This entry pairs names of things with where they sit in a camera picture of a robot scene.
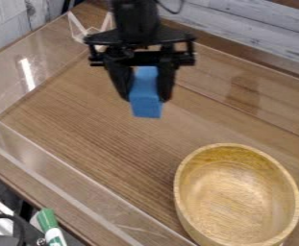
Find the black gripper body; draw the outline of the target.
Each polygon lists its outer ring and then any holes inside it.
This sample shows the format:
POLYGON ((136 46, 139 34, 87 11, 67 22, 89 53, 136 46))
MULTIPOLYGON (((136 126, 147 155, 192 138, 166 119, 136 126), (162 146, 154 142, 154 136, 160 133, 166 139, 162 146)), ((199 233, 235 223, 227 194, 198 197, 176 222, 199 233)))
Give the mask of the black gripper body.
POLYGON ((116 27, 83 38, 89 64, 194 65, 195 36, 162 24, 156 0, 111 0, 116 27))

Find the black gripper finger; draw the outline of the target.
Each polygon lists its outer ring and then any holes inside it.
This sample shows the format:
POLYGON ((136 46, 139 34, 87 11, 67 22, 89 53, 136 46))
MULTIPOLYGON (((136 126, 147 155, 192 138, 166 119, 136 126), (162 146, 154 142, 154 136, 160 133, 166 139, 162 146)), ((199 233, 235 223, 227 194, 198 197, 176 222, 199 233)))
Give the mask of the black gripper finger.
POLYGON ((106 60, 106 69, 120 98, 128 101, 128 95, 135 80, 134 68, 118 61, 106 60))
POLYGON ((162 102, 167 102, 172 97, 175 85, 176 69, 171 62, 163 62, 158 66, 156 89, 162 102))

